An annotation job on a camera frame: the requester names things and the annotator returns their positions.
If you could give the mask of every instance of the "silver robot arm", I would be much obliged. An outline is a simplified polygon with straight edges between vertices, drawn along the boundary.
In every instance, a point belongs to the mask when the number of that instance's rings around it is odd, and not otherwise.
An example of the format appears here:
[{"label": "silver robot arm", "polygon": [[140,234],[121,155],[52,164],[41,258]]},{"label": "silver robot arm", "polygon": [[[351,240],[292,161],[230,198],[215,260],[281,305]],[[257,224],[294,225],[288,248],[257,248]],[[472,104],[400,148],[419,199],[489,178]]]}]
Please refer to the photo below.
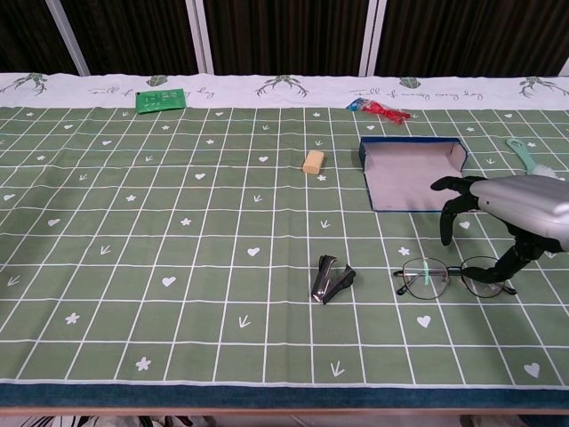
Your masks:
[{"label": "silver robot arm", "polygon": [[483,283],[512,278],[530,261],[548,251],[569,252],[569,183],[539,175],[487,180],[444,177],[433,190],[453,189],[461,195],[446,202],[440,219],[441,240],[453,239],[457,214],[473,209],[488,212],[506,224],[516,243],[490,269],[466,268],[465,276]]}]

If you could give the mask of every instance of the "white cloth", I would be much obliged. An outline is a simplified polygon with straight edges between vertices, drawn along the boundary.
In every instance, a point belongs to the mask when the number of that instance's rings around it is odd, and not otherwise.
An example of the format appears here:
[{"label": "white cloth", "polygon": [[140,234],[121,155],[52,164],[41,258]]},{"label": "white cloth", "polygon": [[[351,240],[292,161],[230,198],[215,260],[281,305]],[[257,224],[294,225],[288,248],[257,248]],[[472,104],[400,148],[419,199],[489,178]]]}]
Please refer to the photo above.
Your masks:
[{"label": "white cloth", "polygon": [[199,74],[150,80],[150,77],[125,75],[77,77],[4,73],[0,74],[0,91],[4,90],[0,92],[0,106],[133,108],[136,92],[182,88],[187,105],[195,108],[343,109],[355,98],[364,97],[403,110],[569,109],[569,77],[417,80],[413,85],[409,80],[396,77],[279,78]]}]

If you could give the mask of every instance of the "eyeglasses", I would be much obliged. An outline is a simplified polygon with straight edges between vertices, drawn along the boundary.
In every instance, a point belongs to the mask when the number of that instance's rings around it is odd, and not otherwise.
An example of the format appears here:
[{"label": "eyeglasses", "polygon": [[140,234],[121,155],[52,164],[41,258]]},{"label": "eyeglasses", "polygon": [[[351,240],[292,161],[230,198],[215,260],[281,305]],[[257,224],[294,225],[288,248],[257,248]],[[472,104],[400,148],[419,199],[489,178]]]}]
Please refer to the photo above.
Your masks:
[{"label": "eyeglasses", "polygon": [[461,276],[467,289],[480,298],[492,298],[502,291],[510,295],[517,294],[513,287],[505,283],[482,283],[463,274],[467,267],[488,269],[494,266],[496,259],[491,256],[475,256],[468,258],[460,267],[447,267],[443,262],[434,258],[417,258],[406,262],[402,270],[393,275],[403,278],[405,284],[397,289],[397,295],[409,293],[421,300],[434,300],[443,294],[449,283],[450,276]]}]

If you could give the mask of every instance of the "white star print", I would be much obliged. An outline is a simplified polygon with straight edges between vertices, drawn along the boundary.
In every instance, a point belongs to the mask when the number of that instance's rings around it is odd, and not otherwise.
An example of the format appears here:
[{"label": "white star print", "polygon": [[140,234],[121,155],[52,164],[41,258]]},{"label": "white star print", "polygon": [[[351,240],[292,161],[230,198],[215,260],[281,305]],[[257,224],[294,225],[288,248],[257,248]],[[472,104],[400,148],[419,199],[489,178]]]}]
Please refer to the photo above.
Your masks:
[{"label": "white star print", "polygon": [[81,316],[78,316],[75,312],[73,312],[73,313],[71,313],[70,316],[67,316],[65,318],[65,321],[68,322],[68,325],[71,325],[71,324],[74,325],[75,323],[77,323],[77,319],[80,317]]},{"label": "white star print", "polygon": [[152,360],[142,358],[141,360],[136,362],[135,365],[139,369],[139,372],[140,372],[140,371],[148,371],[148,367],[150,366],[151,363],[152,363]]}]

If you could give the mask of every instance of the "mint green brush handle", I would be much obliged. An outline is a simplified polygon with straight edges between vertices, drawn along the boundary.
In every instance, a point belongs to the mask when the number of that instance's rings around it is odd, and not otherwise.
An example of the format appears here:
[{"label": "mint green brush handle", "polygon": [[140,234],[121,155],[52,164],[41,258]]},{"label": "mint green brush handle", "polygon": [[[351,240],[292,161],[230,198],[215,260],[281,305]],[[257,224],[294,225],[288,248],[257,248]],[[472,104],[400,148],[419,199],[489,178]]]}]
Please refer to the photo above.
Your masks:
[{"label": "mint green brush handle", "polygon": [[522,160],[525,166],[525,172],[527,174],[532,174],[533,169],[537,166],[537,163],[532,159],[529,151],[525,147],[525,144],[516,138],[509,138],[506,140],[508,147],[514,150],[517,156]]}]

